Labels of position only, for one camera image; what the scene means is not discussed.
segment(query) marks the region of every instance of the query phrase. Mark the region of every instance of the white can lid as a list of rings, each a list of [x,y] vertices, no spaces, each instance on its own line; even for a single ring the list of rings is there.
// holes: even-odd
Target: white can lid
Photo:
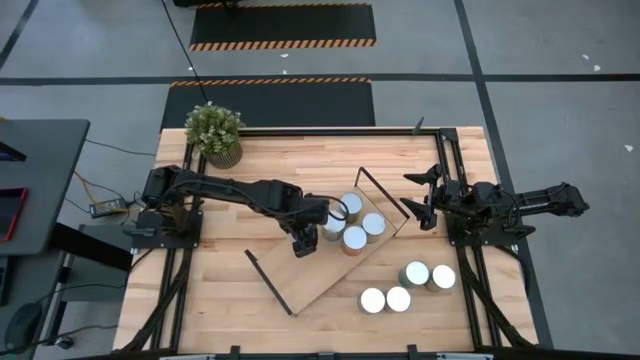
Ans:
[[[433,269],[433,282],[442,289],[449,289],[456,283],[456,273],[447,265],[438,265]]]
[[[403,287],[393,287],[387,291],[387,304],[393,311],[406,311],[411,305],[411,295]]]
[[[347,247],[359,250],[367,244],[367,233],[360,226],[349,226],[342,235],[342,241]]]
[[[331,210],[330,212],[333,216],[337,217],[338,219],[344,218],[344,215],[342,215],[339,211]],[[338,220],[333,216],[329,215],[329,220],[327,220],[327,223],[324,224],[323,226],[325,229],[327,229],[327,231],[330,231],[332,233],[339,233],[344,229],[345,221]]]
[[[416,285],[424,285],[429,280],[429,268],[420,261],[412,261],[407,265],[405,272],[407,279]]]
[[[384,232],[384,228],[387,224],[384,221],[384,218],[380,214],[371,213],[367,214],[362,220],[362,227],[367,234],[370,235],[380,235]]]
[[[342,195],[341,200],[347,205],[349,214],[357,214],[360,212],[360,210],[362,210],[362,199],[360,199],[360,196],[358,196],[357,194],[346,193]],[[342,209],[342,211],[345,211],[345,208],[344,206],[342,206],[342,204],[340,204],[340,208]]]
[[[371,314],[377,314],[384,309],[385,298],[382,291],[376,288],[369,288],[360,295],[360,305]]]

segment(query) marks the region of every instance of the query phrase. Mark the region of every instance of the gray concrete floor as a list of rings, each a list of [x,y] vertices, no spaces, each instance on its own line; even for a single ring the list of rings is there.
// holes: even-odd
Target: gray concrete floor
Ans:
[[[0,78],[187,76],[160,0],[40,0]],[[248,2],[277,3],[275,0]],[[201,75],[331,73],[469,74],[453,0],[371,0],[378,43],[370,49],[193,53]],[[0,2],[0,48],[28,0]],[[634,0],[464,0],[486,74],[640,72],[640,3]],[[183,40],[194,10],[169,5]],[[575,220],[538,216],[529,237],[556,348],[640,354],[640,83],[490,83],[516,190],[568,181],[592,209]],[[86,118],[89,138],[153,152],[168,85],[0,86],[0,116]],[[473,83],[373,83],[376,122],[479,125]],[[635,149],[627,151],[625,145]],[[78,171],[131,199],[152,158],[87,144]],[[95,191],[96,197],[111,195]],[[88,201],[79,183],[67,195]],[[119,222],[107,219],[101,222]],[[59,221],[96,223],[65,204]],[[119,303],[73,304],[63,330],[115,323]],[[76,337],[69,351],[38,359],[104,354],[114,331]]]

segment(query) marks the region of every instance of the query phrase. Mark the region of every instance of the green leaves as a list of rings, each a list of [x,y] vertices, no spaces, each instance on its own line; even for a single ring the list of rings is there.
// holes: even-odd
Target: green leaves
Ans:
[[[204,106],[196,105],[187,116],[187,143],[197,145],[203,154],[227,152],[239,139],[238,129],[244,127],[240,113],[211,101]]]

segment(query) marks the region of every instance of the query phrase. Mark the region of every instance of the potted plant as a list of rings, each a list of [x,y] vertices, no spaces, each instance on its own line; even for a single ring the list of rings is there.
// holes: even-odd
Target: potted plant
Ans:
[[[238,129],[244,127],[240,113],[209,101],[187,114],[187,143],[196,145],[218,169],[229,169],[240,162],[242,146]]]

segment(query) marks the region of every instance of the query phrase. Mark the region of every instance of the wooden table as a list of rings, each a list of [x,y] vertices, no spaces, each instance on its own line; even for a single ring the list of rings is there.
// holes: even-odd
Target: wooden table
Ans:
[[[495,182],[483,129],[457,130],[469,183]],[[156,166],[180,166],[185,146],[183,130],[164,130]],[[208,166],[206,173],[240,181],[279,179],[322,194],[352,189],[357,169],[363,166],[394,198],[421,200],[426,189],[402,174],[424,172],[438,161],[430,136],[251,137],[243,138],[243,147],[239,165],[230,170]],[[420,231],[418,223],[410,220],[395,238],[297,317],[290,317],[243,253],[249,249],[259,258],[286,241],[277,223],[236,204],[207,200],[202,209],[203,237],[193,256],[180,353],[228,353],[232,345],[240,345],[243,353],[405,352],[407,344],[416,344],[419,351],[473,350],[459,278],[451,291],[411,290],[407,313],[363,315],[356,305],[356,297],[367,287],[396,286],[399,269],[412,260],[422,260],[431,268],[447,264],[459,277],[444,217],[429,232]],[[535,342],[517,262],[493,248],[485,248],[484,253],[495,302],[520,333]],[[131,339],[156,305],[165,254],[154,251],[131,274],[114,348]],[[476,304],[483,340],[489,344],[484,310],[478,300]],[[172,315],[169,309],[164,346]]]

